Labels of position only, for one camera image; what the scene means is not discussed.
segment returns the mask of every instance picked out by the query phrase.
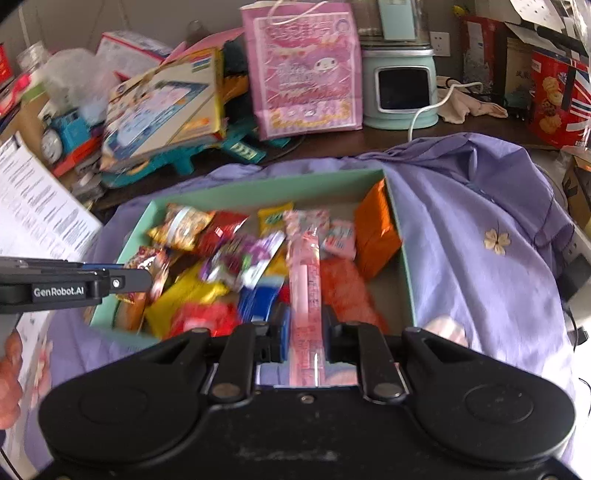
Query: yellow snack bag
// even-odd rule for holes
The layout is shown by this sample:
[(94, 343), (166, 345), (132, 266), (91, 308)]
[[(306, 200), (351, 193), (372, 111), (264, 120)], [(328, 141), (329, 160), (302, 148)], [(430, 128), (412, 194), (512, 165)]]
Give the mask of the yellow snack bag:
[(283, 212), (293, 209), (294, 203), (288, 202), (277, 207), (263, 208), (259, 210), (258, 217), (261, 236), (277, 230), (284, 230), (285, 222), (283, 221)]
[[(276, 230), (284, 230), (285, 222), (283, 221), (283, 212), (293, 209), (294, 203), (288, 202), (277, 207), (263, 208), (259, 210), (258, 217), (261, 235), (266, 235)], [(287, 247), (282, 245), (269, 263), (269, 266), (267, 266), (267, 269), (263, 275), (279, 275), (282, 277), (288, 276), (290, 274), (290, 270), (287, 268), (287, 262), (285, 260), (286, 255)]]
[(163, 339), (168, 334), (175, 312), (184, 303), (195, 301), (210, 304), (230, 292), (223, 283), (202, 281), (199, 278), (201, 267), (200, 262), (189, 268), (172, 287), (145, 309), (145, 318), (156, 338)]

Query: human hand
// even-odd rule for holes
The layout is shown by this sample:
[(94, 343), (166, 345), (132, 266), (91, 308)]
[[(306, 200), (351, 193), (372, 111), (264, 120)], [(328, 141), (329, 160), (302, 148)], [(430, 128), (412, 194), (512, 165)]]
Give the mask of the human hand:
[(22, 341), (16, 330), (7, 338), (4, 351), (5, 356), (0, 360), (0, 430), (12, 427), (21, 414), (18, 402), (22, 388), (18, 374), (22, 367)]

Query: beige cloth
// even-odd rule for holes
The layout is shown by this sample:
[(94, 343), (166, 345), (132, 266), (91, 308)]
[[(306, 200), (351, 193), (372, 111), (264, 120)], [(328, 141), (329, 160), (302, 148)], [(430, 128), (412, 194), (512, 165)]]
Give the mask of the beige cloth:
[[(437, 76), (437, 85), (445, 87), (445, 82), (449, 77)], [(460, 83), (457, 80), (450, 80), (452, 83)], [(439, 101), (447, 95), (449, 89), (438, 88), (437, 96)], [(462, 124), (466, 120), (466, 115), (471, 113), (474, 116), (490, 115), (497, 118), (507, 118), (507, 110), (496, 103), (481, 102), (463, 92), (465, 88), (454, 88), (450, 99), (438, 108), (437, 113), (444, 121), (451, 124)]]

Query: cookie picture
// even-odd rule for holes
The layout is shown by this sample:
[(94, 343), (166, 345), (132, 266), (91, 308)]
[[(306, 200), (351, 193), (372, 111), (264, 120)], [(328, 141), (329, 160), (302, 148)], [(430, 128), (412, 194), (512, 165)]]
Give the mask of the cookie picture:
[(540, 105), (540, 108), (544, 115), (546, 116), (554, 116), (556, 115), (556, 107), (550, 103), (550, 101), (546, 98)]
[(560, 125), (562, 125), (562, 120), (560, 119), (560, 115), (545, 116), (540, 120), (539, 125), (545, 133), (553, 135), (556, 133)]
[(559, 89), (558, 80), (554, 77), (546, 77), (542, 80), (542, 88), (546, 91), (546, 93), (556, 92)]
[(559, 91), (548, 93), (548, 100), (550, 101), (550, 103), (552, 103), (552, 105), (562, 105), (562, 97), (563, 95)]

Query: mint green appliance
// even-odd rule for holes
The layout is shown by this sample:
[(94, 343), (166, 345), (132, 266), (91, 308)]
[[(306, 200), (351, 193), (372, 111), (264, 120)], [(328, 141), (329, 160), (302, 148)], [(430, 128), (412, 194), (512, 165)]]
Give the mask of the mint green appliance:
[[(423, 0), (349, 0), (363, 60), (363, 123), (406, 130), (416, 111), (437, 103), (433, 48)], [(421, 113), (414, 128), (438, 121)]]

